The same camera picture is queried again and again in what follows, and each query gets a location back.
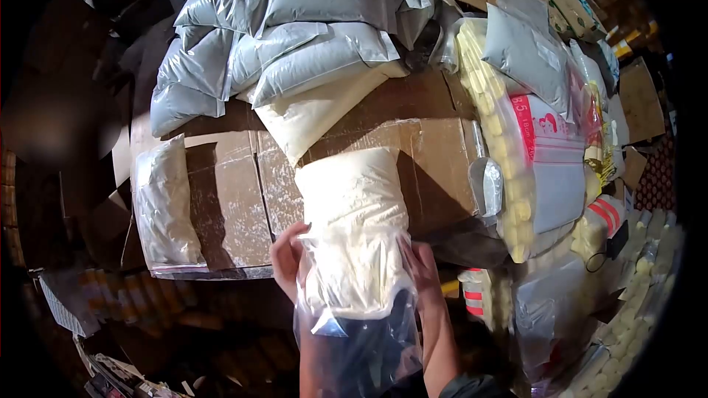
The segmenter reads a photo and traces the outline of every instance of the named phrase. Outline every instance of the bag of yellow tablets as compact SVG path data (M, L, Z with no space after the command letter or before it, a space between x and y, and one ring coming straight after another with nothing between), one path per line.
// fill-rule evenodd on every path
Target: bag of yellow tablets
M459 76L479 112L491 158L504 178L500 235L521 263L550 248L568 233L584 208L583 154L586 129L580 123L589 93L570 67L569 123L534 94L509 97L508 79L480 60L486 19L466 18L456 37Z

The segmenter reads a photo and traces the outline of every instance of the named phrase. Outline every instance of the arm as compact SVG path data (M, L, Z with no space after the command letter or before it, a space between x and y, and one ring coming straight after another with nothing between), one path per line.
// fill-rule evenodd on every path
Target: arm
M402 245L418 290L418 311L423 327L423 380L428 395L438 398L453 378L462 373L450 315L438 279L433 250L428 244Z
M302 247L297 242L297 235L309 230L309 226L298 222L288 227L270 246L270 263L276 283L293 304L297 301L297 271L299 269ZM300 347L300 396L316 397L322 388L321 378L316 376L315 366L317 343L309 331L309 323L299 323Z

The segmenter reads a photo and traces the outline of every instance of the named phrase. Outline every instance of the human hand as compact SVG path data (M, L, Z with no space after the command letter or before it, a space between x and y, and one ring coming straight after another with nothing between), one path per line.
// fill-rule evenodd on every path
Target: human hand
M297 270L302 256L302 245L297 236L306 233L309 228L310 225L301 221L293 223L270 245L270 263L273 265L275 282L292 304L295 304L297 298Z
M438 267L430 245L418 242L411 242L409 245L405 240L400 240L399 245L411 268L413 282L418 290L418 311L421 319L423 313L446 307Z

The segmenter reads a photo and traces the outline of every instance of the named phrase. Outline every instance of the stack of bags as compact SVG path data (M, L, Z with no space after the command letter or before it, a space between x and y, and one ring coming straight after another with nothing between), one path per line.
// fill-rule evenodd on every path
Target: stack of bags
M222 116L236 96L295 165L369 92L408 74L389 35L412 50L435 1L186 0L159 68L152 134Z
M545 2L497 5L459 23L459 75L502 170L499 234L522 263L568 234L599 194L607 92L597 65L549 28Z

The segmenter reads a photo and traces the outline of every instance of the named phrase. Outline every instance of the sleeve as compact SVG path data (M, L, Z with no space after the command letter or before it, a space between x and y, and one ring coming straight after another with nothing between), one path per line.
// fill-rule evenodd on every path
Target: sleeve
M493 377L466 374L452 379L440 393L440 398L515 398L509 390L500 388Z

